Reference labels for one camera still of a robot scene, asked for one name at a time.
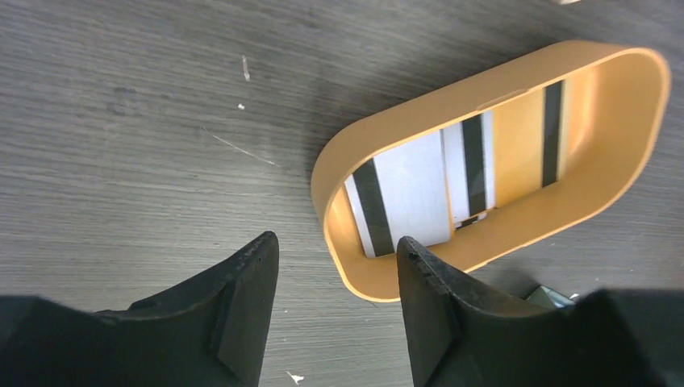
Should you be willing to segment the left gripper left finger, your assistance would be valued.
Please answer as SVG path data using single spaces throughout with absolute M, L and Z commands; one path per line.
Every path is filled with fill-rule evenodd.
M 256 386 L 279 265 L 267 231 L 227 259 L 132 303 L 85 312 L 1 298 L 4 386 Z

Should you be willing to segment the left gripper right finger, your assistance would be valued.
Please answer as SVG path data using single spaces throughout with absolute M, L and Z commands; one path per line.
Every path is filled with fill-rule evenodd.
M 599 289 L 562 308 L 499 291 L 415 239 L 397 247 L 417 386 L 680 386 L 683 293 Z

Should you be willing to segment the white card black stripe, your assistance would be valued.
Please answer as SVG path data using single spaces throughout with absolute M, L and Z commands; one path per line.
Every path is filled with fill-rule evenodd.
M 363 252 L 395 253 L 406 235 L 430 246 L 453 233 L 440 133 L 419 137 L 366 161 L 344 183 Z

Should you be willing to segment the yellow oval tray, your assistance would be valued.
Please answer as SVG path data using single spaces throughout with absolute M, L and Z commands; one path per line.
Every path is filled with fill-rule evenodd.
M 569 97 L 565 172 L 542 187 L 544 88 L 563 80 Z M 651 156 L 670 86 L 669 65 L 655 50 L 569 40 L 348 125 L 323 148 L 311 177 L 311 199 L 342 281 L 372 302 L 400 298 L 397 248 L 365 255 L 344 186 L 376 155 L 493 113 L 495 208 L 467 227 L 456 229 L 452 221 L 449 241 L 423 244 L 469 272 L 615 202 Z

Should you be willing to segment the green card holder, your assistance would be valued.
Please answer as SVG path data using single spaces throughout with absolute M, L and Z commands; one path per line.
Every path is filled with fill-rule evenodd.
M 558 293 L 544 285 L 536 287 L 526 298 L 525 301 L 531 304 L 541 306 L 547 309 L 560 309 L 566 306 L 572 306 L 574 301 L 572 298 Z

